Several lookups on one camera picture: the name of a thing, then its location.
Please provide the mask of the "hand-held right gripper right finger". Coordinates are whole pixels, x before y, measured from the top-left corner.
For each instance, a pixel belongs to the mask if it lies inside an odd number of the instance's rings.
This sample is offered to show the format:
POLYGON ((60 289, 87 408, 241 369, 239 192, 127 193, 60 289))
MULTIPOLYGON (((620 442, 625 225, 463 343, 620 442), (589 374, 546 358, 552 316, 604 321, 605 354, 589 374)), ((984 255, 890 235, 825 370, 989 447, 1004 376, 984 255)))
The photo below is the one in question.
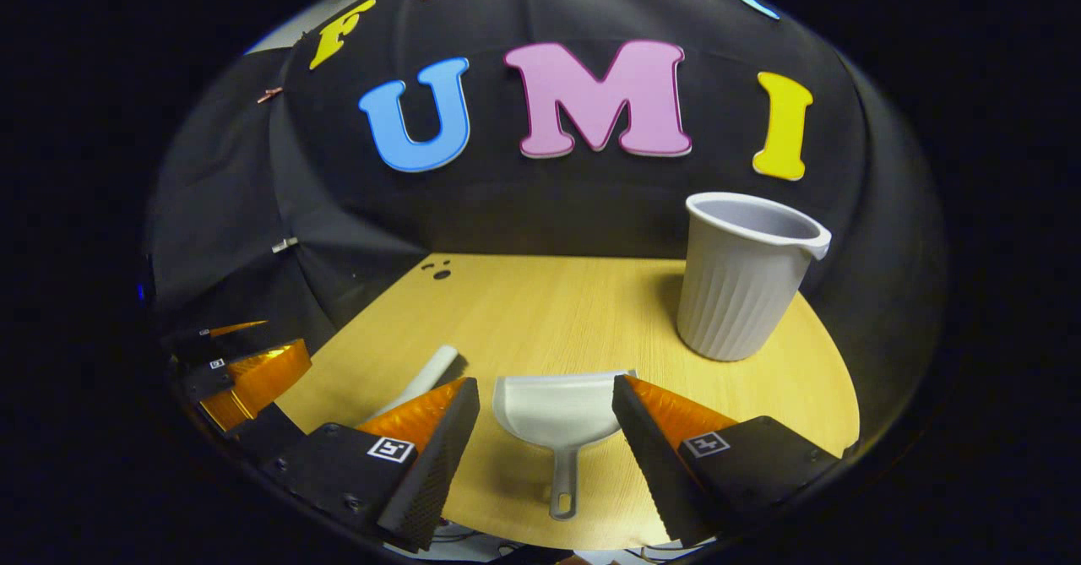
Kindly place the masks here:
POLYGON ((735 421, 630 375, 611 411, 672 541, 742 535, 779 519, 839 459, 772 416, 735 421))

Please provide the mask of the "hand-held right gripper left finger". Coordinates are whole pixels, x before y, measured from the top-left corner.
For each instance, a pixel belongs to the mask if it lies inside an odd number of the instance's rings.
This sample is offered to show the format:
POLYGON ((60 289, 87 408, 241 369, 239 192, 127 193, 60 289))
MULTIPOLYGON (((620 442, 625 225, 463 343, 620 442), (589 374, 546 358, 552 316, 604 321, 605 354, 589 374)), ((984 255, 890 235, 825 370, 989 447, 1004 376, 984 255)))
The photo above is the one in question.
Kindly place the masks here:
POLYGON ((461 377, 362 426, 322 423, 262 472, 339 530, 427 550, 479 411, 478 384, 461 377))

